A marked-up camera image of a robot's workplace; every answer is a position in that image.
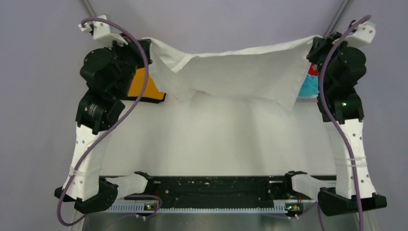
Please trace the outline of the white t shirt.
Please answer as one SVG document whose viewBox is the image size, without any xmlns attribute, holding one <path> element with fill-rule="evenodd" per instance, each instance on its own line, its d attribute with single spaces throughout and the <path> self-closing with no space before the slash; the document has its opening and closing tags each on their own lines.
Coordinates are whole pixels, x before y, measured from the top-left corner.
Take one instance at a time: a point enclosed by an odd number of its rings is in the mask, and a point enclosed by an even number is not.
<svg viewBox="0 0 408 231">
<path fill-rule="evenodd" d="M 313 36 L 220 53 L 186 53 L 152 39 L 149 74 L 159 91 L 187 101 L 214 96 L 272 100 L 292 110 L 310 67 Z"/>
</svg>

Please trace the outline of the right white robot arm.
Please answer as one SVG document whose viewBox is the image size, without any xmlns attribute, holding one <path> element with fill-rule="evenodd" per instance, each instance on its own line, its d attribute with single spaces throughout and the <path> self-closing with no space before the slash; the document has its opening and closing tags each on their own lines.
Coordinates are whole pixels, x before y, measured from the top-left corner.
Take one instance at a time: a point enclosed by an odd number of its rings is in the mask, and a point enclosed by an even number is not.
<svg viewBox="0 0 408 231">
<path fill-rule="evenodd" d="M 334 184 L 302 171 L 286 173 L 282 192 L 315 200 L 326 216 L 385 208 L 387 199 L 371 181 L 363 144 L 364 110 L 355 86 L 366 74 L 361 47 L 372 42 L 369 16 L 350 23 L 345 33 L 314 38 L 307 59 L 318 68 L 318 109 L 328 132 L 336 170 Z"/>
</svg>

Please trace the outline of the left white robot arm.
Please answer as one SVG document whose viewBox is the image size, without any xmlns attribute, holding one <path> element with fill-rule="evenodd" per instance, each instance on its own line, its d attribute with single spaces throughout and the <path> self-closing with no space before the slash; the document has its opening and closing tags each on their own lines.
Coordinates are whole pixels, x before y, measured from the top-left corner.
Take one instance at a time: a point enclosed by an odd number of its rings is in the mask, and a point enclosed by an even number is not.
<svg viewBox="0 0 408 231">
<path fill-rule="evenodd" d="M 131 194 L 152 197 L 153 184 L 144 174 L 124 177 L 100 175 L 110 134 L 130 114 L 123 100 L 138 69 L 151 63 L 149 39 L 137 40 L 105 15 L 84 19 L 82 32 L 90 33 L 102 47 L 84 58 L 80 75 L 88 87 L 76 113 L 76 143 L 67 180 L 55 190 L 63 202 L 73 202 L 82 214 L 102 212 L 115 200 Z"/>
</svg>

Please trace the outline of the red t shirt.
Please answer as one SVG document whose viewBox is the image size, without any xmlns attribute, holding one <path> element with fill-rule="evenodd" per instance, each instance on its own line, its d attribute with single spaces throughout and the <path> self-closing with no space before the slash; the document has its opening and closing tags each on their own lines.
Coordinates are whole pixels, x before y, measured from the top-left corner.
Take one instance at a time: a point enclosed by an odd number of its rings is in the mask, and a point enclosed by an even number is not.
<svg viewBox="0 0 408 231">
<path fill-rule="evenodd" d="M 317 77 L 319 75 L 318 66 L 316 64 L 311 64 L 308 74 Z"/>
</svg>

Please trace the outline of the teal t shirt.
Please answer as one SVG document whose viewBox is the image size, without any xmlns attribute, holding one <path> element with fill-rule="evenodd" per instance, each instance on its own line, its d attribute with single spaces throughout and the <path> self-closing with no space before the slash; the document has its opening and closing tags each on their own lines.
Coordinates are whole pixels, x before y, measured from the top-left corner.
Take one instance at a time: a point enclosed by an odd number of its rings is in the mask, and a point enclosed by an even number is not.
<svg viewBox="0 0 408 231">
<path fill-rule="evenodd" d="M 318 76 L 307 74 L 300 91 L 299 97 L 315 97 L 319 94 L 319 78 Z"/>
</svg>

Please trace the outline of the white plastic basket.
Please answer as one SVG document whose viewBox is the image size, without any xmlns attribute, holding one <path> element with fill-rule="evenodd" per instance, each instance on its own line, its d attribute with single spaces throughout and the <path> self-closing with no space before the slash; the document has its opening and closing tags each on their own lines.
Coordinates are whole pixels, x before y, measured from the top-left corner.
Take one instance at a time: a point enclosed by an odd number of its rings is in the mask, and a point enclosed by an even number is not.
<svg viewBox="0 0 408 231">
<path fill-rule="evenodd" d="M 299 96 L 297 97 L 297 101 L 316 101 L 317 100 L 317 95 L 312 95 L 312 96 Z"/>
</svg>

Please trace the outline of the folded black t shirt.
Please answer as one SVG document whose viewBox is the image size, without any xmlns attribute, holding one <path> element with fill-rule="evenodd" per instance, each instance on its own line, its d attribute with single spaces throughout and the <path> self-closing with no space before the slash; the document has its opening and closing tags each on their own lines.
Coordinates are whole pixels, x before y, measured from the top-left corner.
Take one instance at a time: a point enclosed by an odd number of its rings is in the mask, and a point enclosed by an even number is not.
<svg viewBox="0 0 408 231">
<path fill-rule="evenodd" d="M 145 97 L 142 96 L 140 99 L 140 102 L 146 102 L 146 103 L 161 103 L 164 102 L 166 98 L 166 94 L 163 92 L 160 92 L 158 95 L 153 96 L 153 97 Z M 126 101 L 136 101 L 138 97 L 133 97 L 133 96 L 128 96 L 125 98 Z"/>
</svg>

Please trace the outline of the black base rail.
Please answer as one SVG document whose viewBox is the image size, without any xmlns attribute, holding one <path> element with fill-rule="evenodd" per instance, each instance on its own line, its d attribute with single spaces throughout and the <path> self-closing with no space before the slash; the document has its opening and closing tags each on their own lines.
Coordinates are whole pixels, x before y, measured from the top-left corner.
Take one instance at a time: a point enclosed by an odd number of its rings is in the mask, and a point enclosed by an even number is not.
<svg viewBox="0 0 408 231">
<path fill-rule="evenodd" d="M 287 190 L 283 180 L 283 176 L 154 176 L 141 195 L 159 197 L 162 209 L 272 208 L 277 200 L 308 199 Z"/>
</svg>

